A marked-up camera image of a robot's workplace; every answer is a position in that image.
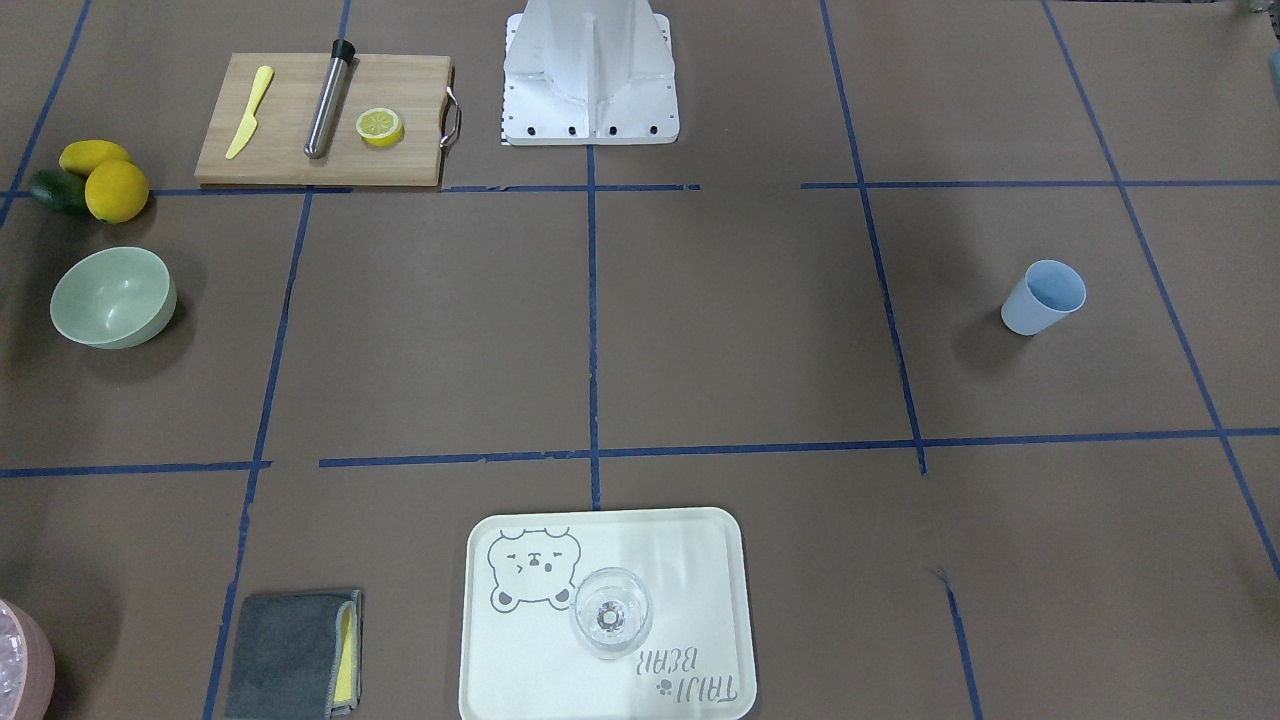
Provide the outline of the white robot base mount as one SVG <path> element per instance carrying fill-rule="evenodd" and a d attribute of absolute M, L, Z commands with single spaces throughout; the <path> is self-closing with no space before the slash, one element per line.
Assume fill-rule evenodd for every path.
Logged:
<path fill-rule="evenodd" d="M 649 1 L 530 1 L 504 41 L 502 143 L 678 140 L 671 23 Z"/>

